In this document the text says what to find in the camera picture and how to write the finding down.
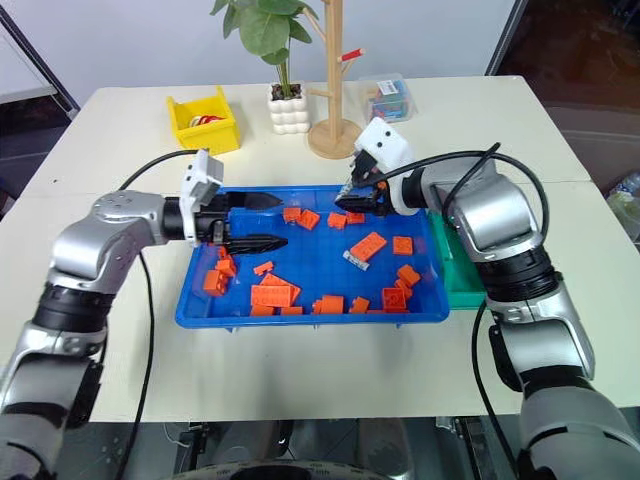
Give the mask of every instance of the orange lego brick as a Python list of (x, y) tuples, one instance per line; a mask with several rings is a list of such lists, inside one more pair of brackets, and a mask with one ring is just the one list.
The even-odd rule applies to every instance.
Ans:
[(413, 255), (413, 239), (411, 237), (393, 237), (394, 255)]
[(300, 218), (300, 214), (302, 213), (302, 209), (300, 207), (285, 207), (282, 210), (282, 216), (284, 217), (285, 223), (295, 222)]
[(229, 278), (220, 270), (209, 270), (204, 278), (202, 289), (209, 295), (221, 297), (227, 291)]
[(291, 288), (293, 288), (293, 296), (291, 298), (291, 303), (293, 304), (296, 299), (298, 298), (298, 295), (300, 295), (300, 292), (302, 291), (302, 289), (296, 285), (294, 285), (293, 283), (289, 283), (286, 280), (283, 280), (280, 277), (277, 277), (271, 273), (267, 273), (264, 278), (262, 279), (262, 281), (260, 282), (260, 285), (265, 285), (265, 286), (289, 286)]
[(238, 271), (231, 256), (218, 260), (218, 263), (216, 263), (216, 270), (220, 270), (227, 277), (235, 277), (236, 272)]
[(275, 308), (267, 307), (266, 305), (254, 305), (251, 307), (251, 313), (249, 314), (252, 317), (270, 317), (274, 314)]
[(382, 308), (385, 312), (397, 312), (406, 310), (407, 302), (401, 288), (382, 289)]
[(322, 296), (322, 311), (320, 313), (343, 313), (344, 297), (338, 295)]
[(320, 215), (311, 210), (305, 210), (300, 214), (296, 222), (307, 230), (313, 230), (320, 221)]
[(282, 307), (280, 315), (302, 315), (304, 311), (302, 307)]
[(344, 229), (347, 224), (347, 217), (345, 215), (340, 215), (339, 213), (331, 212), (329, 214), (329, 218), (327, 219), (327, 225), (331, 228), (337, 228), (338, 230)]
[(270, 272), (271, 270), (273, 270), (273, 262), (269, 261), (262, 265), (258, 265), (253, 269), (253, 273), (256, 275), (262, 275), (264, 272)]
[(347, 212), (347, 224), (354, 225), (356, 223), (364, 223), (364, 213)]
[(292, 290), (288, 285), (251, 285), (251, 305), (290, 307)]
[(409, 288), (401, 279), (396, 280), (394, 285), (396, 288), (400, 288), (403, 291), (405, 299), (409, 300), (413, 295), (413, 290), (411, 290), (411, 288)]
[(363, 262), (366, 262), (378, 251), (380, 251), (380, 249), (382, 249), (382, 247), (384, 247), (386, 244), (387, 241), (384, 238), (382, 238), (376, 232), (371, 232), (369, 235), (367, 235), (353, 247), (351, 247), (351, 250), (349, 251), (354, 257), (362, 260)]
[(356, 297), (353, 299), (353, 302), (351, 302), (349, 313), (367, 313), (369, 303), (369, 300), (366, 298)]
[(420, 281), (420, 275), (411, 267), (411, 265), (404, 265), (398, 269), (398, 276), (400, 280), (407, 284), (409, 287), (413, 287)]

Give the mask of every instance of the yellow plastic container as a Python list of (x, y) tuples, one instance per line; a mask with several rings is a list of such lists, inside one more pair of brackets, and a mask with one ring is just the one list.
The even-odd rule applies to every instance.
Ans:
[[(184, 148), (208, 148), (210, 155), (230, 152), (240, 148), (240, 132), (236, 119), (222, 87), (216, 86), (215, 97), (203, 98), (187, 103), (177, 103), (167, 98), (171, 130)], [(212, 123), (190, 127), (189, 122), (197, 115), (215, 115), (223, 118)]]

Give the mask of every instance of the black cable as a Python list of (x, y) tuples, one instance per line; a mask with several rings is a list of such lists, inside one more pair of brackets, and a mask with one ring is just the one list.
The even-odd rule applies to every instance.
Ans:
[(451, 207), (451, 202), (453, 201), (454, 197), (458, 194), (460, 189), (465, 186), (469, 179), (473, 177), (478, 172), (478, 170), (484, 167), (485, 163), (487, 163), (491, 159), (491, 155), (493, 155), (498, 150), (498, 148), (500, 148), (500, 144), (494, 143), (489, 150), (484, 152), (484, 154), (480, 157), (480, 160), (478, 160), (476, 164), (471, 167), (460, 180), (458, 180), (458, 183), (455, 184), (453, 189), (451, 189), (447, 197), (444, 199), (444, 203), (442, 204), (442, 217), (444, 218), (445, 223), (449, 225), (449, 227), (455, 228), (451, 223), (451, 219), (449, 218), (449, 207)]
[(131, 175), (125, 182), (120, 186), (118, 190), (126, 190), (129, 188), (129, 185), (133, 183), (140, 175), (149, 170), (151, 167), (155, 167), (159, 163), (164, 162), (165, 160), (169, 160), (170, 158), (179, 157), (181, 155), (193, 155), (198, 153), (197, 150), (177, 150), (175, 152), (167, 153), (166, 155), (162, 155), (161, 157), (156, 158), (155, 160), (151, 160), (146, 165), (140, 167), (133, 175)]
[(124, 449), (120, 465), (118, 465), (118, 472), (116, 473), (116, 480), (124, 478), (124, 471), (127, 468), (129, 462), (129, 456), (133, 450), (133, 445), (138, 435), (138, 429), (140, 428), (140, 420), (142, 419), (142, 411), (144, 410), (144, 403), (147, 399), (147, 389), (149, 388), (149, 377), (151, 376), (151, 367), (153, 365), (153, 344), (156, 330), (156, 316), (153, 310), (153, 293), (151, 290), (151, 275), (149, 273), (149, 267), (142, 255), (142, 252), (138, 254), (142, 268), (144, 269), (144, 275), (147, 280), (147, 298), (149, 300), (149, 353), (147, 356), (147, 368), (144, 372), (144, 380), (142, 381), (142, 391), (140, 392), (140, 400), (138, 401), (138, 411), (136, 412), (136, 418), (133, 421), (133, 427), (129, 434), (129, 440)]
[(493, 425), (493, 429), (496, 432), (496, 436), (498, 437), (500, 446), (502, 447), (502, 450), (507, 457), (507, 461), (509, 462), (509, 466), (511, 467), (514, 476), (518, 478), (518, 467), (513, 456), (513, 452), (511, 451), (511, 447), (509, 446), (509, 442), (507, 442), (507, 438), (505, 437), (504, 432), (502, 431), (500, 423), (498, 423), (496, 413), (493, 411), (493, 407), (491, 406), (491, 402), (489, 401), (487, 392), (484, 389), (482, 378), (480, 378), (480, 368), (478, 367), (478, 331), (480, 330), (480, 322), (482, 321), (482, 314), (484, 313), (486, 306), (487, 304), (483, 300), (478, 307), (478, 313), (476, 313), (476, 319), (473, 322), (473, 331), (471, 333), (471, 365), (473, 367), (473, 376), (476, 379), (478, 391), (480, 392), (480, 396), (482, 397), (484, 407), (487, 409), (489, 420), (491, 421), (491, 425)]
[[(378, 182), (388, 180), (390, 178), (396, 177), (402, 173), (409, 172), (411, 170), (415, 170), (416, 168), (425, 167), (428, 165), (433, 165), (435, 163), (443, 162), (445, 160), (453, 160), (456, 158), (465, 158), (465, 157), (482, 157), (486, 152), (484, 150), (465, 150), (461, 152), (451, 152), (445, 153), (442, 155), (436, 155), (435, 157), (429, 157), (422, 160), (418, 160), (417, 162), (412, 162), (407, 165), (403, 165), (402, 167), (396, 168), (395, 170), (391, 170), (385, 174), (381, 175), (371, 175), (363, 182), (357, 182), (354, 186), (356, 188), (364, 188), (371, 187)], [(540, 204), (542, 207), (542, 227), (540, 228), (540, 233), (542, 234), (543, 242), (547, 238), (547, 232), (549, 231), (549, 201), (547, 199), (547, 194), (544, 191), (544, 187), (538, 177), (536, 177), (535, 173), (533, 173), (529, 167), (527, 167), (522, 162), (516, 160), (513, 157), (505, 155), (503, 153), (494, 152), (490, 158), (494, 158), (496, 160), (500, 160), (502, 162), (508, 163), (522, 173), (524, 173), (536, 191), (538, 192), (538, 196), (540, 197)]]

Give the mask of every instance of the plastic bottle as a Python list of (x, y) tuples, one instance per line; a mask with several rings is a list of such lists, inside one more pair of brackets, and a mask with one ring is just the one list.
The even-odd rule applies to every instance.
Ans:
[(609, 198), (616, 192), (627, 192), (633, 195), (637, 190), (640, 190), (640, 172), (633, 172), (627, 175), (624, 180), (622, 180), (618, 185), (613, 187), (611, 191), (609, 191)]

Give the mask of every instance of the clear plastic box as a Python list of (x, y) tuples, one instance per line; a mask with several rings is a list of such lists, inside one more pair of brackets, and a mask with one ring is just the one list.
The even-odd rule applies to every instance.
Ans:
[(409, 120), (415, 104), (409, 87), (399, 73), (361, 77), (360, 92), (368, 121), (380, 117), (387, 123)]

